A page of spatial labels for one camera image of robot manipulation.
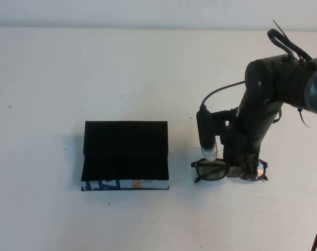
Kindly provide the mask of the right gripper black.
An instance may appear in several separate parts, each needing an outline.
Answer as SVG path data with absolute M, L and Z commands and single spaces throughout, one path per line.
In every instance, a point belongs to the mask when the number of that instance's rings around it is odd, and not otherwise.
M 229 122 L 228 128 L 221 136 L 223 156 L 228 157 L 229 178 L 238 178 L 244 171 L 244 180 L 256 180 L 256 155 L 280 109 L 281 103 L 241 103 L 238 108 L 220 111 L 220 119 Z M 245 153 L 256 155 L 245 155 L 244 158 L 238 156 Z

